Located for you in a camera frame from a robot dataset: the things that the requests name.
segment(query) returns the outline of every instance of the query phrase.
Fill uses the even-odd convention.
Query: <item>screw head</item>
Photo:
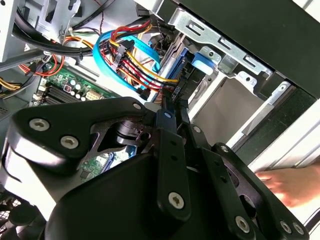
[[[185,206],[184,199],[179,193],[171,192],[169,194],[169,203],[175,208],[175,209],[183,209]]]
[[[285,222],[285,221],[280,221],[281,227],[288,233],[291,234],[291,228],[289,227],[289,225]]]
[[[169,119],[171,118],[171,115],[169,113],[167,113],[167,112],[165,112],[164,115]]]
[[[142,107],[138,103],[134,103],[133,106],[138,110],[142,109]]]
[[[193,127],[193,129],[199,134],[199,133],[201,133],[201,130],[200,130],[200,128],[199,127],[197,127],[197,126],[194,126]]]
[[[225,153],[229,152],[228,148],[226,146],[221,146],[222,151]]]
[[[79,141],[73,136],[62,137],[60,143],[66,149],[75,149],[79,146]]]
[[[47,69],[51,69],[51,68],[52,68],[52,66],[51,66],[50,63],[46,63],[46,64],[45,64],[45,67],[46,67]]]
[[[304,230],[303,230],[296,222],[293,222],[293,226],[294,226],[295,230],[296,230],[299,234],[301,234],[301,235],[304,235],[304,234],[305,234]]]
[[[42,118],[35,118],[29,122],[29,127],[32,128],[33,130],[43,132],[50,128],[50,124],[48,121]]]
[[[247,221],[242,216],[235,217],[235,223],[242,230],[242,232],[248,234],[250,232],[250,227]]]

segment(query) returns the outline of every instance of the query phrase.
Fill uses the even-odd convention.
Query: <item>ram slot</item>
[[[50,87],[45,93],[45,97],[51,97],[52,99],[55,99],[56,101],[59,101],[60,103],[76,103],[80,102],[79,99],[72,97],[65,92],[63,92],[60,89],[52,88]]]
[[[55,94],[57,94],[59,96],[63,96],[66,99],[68,99],[67,103],[69,103],[69,102],[70,103],[74,103],[74,102],[80,102],[81,101],[81,100],[75,98],[74,96],[69,95],[69,93],[63,91],[62,89],[60,89],[60,88],[58,88],[56,86],[50,86],[49,87],[49,91],[51,93],[55,93]]]
[[[50,104],[50,105],[61,104],[61,102],[55,100],[54,98],[51,98],[50,96],[47,96],[47,97],[44,99],[44,102],[45,102],[46,104]]]

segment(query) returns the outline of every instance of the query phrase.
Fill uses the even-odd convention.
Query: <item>motherboard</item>
[[[48,70],[52,63],[47,63]],[[33,105],[51,105],[76,103],[92,100],[115,98],[117,95],[105,88],[79,77],[62,68],[58,74],[42,78],[36,93],[33,95]]]
[[[45,67],[49,70],[53,63],[47,63]],[[33,94],[32,105],[76,103],[115,97],[118,97],[116,93],[102,88],[93,80],[86,80],[62,68],[58,74],[41,79],[37,91]],[[128,158],[128,154],[110,152],[85,160],[80,167],[80,180],[82,183],[89,181],[110,169],[113,163],[119,164]]]

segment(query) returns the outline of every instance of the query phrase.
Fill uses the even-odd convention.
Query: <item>blue plastic latch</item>
[[[215,64],[199,52],[194,55],[192,65],[207,75],[211,75],[214,72]]]

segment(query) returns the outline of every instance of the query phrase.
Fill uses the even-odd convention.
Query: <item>human hand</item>
[[[320,200],[320,171],[315,165],[258,172],[256,175],[288,208]]]

